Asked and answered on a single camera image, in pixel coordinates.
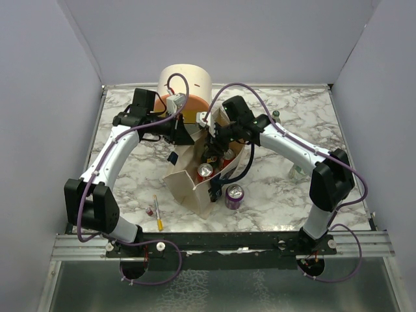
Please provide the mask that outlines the red cola can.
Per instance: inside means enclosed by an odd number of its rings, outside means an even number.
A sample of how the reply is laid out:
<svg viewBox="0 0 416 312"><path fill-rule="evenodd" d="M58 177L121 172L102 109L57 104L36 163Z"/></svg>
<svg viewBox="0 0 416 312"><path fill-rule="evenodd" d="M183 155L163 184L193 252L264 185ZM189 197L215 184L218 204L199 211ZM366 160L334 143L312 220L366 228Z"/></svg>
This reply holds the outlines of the red cola can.
<svg viewBox="0 0 416 312"><path fill-rule="evenodd" d="M201 163L197 168L196 181L201 183L212 178L215 174L214 168L210 163Z"/></svg>
<svg viewBox="0 0 416 312"><path fill-rule="evenodd" d="M223 170L227 167L235 158L235 152L229 148L221 158L220 169Z"/></svg>

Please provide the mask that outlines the clear plastic bottle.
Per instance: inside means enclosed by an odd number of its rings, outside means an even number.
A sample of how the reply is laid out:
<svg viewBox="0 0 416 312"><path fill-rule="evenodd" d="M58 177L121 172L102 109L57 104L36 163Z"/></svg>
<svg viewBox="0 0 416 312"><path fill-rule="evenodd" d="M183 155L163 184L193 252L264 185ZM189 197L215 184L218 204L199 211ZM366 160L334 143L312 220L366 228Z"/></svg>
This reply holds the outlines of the clear plastic bottle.
<svg viewBox="0 0 416 312"><path fill-rule="evenodd" d="M305 179L307 174L302 170L300 166L292 165L291 169L288 172L288 178L293 183L298 183Z"/></svg>

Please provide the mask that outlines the cream canvas tote bag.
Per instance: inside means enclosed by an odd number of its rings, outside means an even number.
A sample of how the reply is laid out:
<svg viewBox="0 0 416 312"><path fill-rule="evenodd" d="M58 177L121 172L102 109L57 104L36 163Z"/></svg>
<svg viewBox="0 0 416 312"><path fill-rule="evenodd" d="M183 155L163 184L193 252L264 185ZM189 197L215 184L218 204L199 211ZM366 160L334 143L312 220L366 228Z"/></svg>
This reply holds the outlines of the cream canvas tote bag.
<svg viewBox="0 0 416 312"><path fill-rule="evenodd" d="M222 109L215 109L211 114L221 126L229 124L229 119ZM202 219L209 217L215 204L220 203L221 199L215 202L211 201L209 181L197 182L197 169L201 164L206 136L207 132L200 130L191 135L194 145L176 146L168 157L169 165L166 175L163 177L163 181L174 199ZM219 171L214 177L228 179L237 176L234 172L241 165L247 153L250 153L248 146L236 142L230 143L229 147L236 153L236 157L231 161L231 164Z"/></svg>

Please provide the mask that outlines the green glass bottle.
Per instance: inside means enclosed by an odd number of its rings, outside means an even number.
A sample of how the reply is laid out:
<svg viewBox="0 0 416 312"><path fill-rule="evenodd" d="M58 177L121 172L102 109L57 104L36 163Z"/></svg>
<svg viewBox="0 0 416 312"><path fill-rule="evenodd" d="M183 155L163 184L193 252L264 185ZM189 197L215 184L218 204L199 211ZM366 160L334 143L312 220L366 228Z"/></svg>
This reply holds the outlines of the green glass bottle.
<svg viewBox="0 0 416 312"><path fill-rule="evenodd" d="M218 144L205 143L203 146L201 162L210 164L214 168L218 168L223 154L224 152Z"/></svg>

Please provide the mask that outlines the purple soda can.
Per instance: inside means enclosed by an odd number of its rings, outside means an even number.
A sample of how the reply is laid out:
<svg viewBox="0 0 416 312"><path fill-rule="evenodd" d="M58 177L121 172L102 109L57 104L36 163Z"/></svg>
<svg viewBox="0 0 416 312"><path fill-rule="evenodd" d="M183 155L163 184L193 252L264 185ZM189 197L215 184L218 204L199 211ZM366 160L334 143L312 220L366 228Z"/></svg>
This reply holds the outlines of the purple soda can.
<svg viewBox="0 0 416 312"><path fill-rule="evenodd" d="M244 199L244 189L238 185L230 185L226 189L225 205L230 210L237 210L240 208L241 203Z"/></svg>

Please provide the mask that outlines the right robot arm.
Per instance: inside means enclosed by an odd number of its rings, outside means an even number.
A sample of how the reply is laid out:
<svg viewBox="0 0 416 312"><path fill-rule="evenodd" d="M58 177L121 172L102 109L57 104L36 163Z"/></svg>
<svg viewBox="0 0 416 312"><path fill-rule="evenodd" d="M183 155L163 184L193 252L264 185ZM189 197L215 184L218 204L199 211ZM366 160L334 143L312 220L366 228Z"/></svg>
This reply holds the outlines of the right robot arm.
<svg viewBox="0 0 416 312"><path fill-rule="evenodd" d="M301 227L298 245L305 254L322 246L337 206L355 187L348 155L341 149L329 151L282 128L267 114L255 116L241 96L222 104L229 119L227 125L214 121L213 115L200 112L197 124L208 131L202 158L221 157L232 142L244 141L274 151L299 166L310 176L309 197L312 207Z"/></svg>

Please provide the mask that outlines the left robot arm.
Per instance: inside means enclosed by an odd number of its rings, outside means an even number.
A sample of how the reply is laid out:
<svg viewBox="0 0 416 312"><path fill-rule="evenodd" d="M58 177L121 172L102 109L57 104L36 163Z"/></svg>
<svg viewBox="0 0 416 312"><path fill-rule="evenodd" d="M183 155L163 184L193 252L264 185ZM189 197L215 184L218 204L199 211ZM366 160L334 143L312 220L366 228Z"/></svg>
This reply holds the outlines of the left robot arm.
<svg viewBox="0 0 416 312"><path fill-rule="evenodd" d="M181 113L189 94L170 92L165 112L154 112L157 96L135 89L132 103L114 117L110 136L95 161L79 179L69 179L64 186L68 222L77 230L91 229L121 241L121 249L131 257L142 252L144 241L142 228L120 215L113 196L120 170L146 133L175 145L194 143Z"/></svg>

